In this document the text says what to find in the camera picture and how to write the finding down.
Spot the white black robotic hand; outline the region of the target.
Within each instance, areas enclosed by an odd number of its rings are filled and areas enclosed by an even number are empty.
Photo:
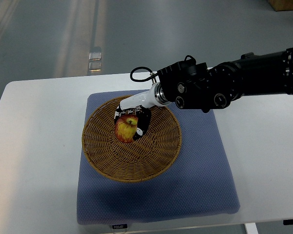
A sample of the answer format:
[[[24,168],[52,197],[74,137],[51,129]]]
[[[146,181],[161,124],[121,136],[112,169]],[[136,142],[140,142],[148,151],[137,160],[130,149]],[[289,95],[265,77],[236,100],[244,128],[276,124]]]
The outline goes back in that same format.
[[[138,118],[137,128],[135,134],[132,137],[132,140],[136,141],[147,133],[151,121],[150,108],[155,106],[156,103],[154,88],[125,98],[116,108],[114,123],[116,124],[119,117],[124,115],[126,111],[138,111],[136,113]]]

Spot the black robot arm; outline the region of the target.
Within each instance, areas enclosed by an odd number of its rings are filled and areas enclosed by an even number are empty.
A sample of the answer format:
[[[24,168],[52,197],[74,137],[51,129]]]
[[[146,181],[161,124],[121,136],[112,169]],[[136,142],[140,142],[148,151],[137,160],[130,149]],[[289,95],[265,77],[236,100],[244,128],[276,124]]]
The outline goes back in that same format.
[[[166,106],[174,102],[180,109],[201,109],[204,113],[227,108],[243,96],[293,95],[293,48],[255,55],[207,68],[192,56],[158,70],[151,78],[159,83],[148,92],[135,95],[128,108]]]

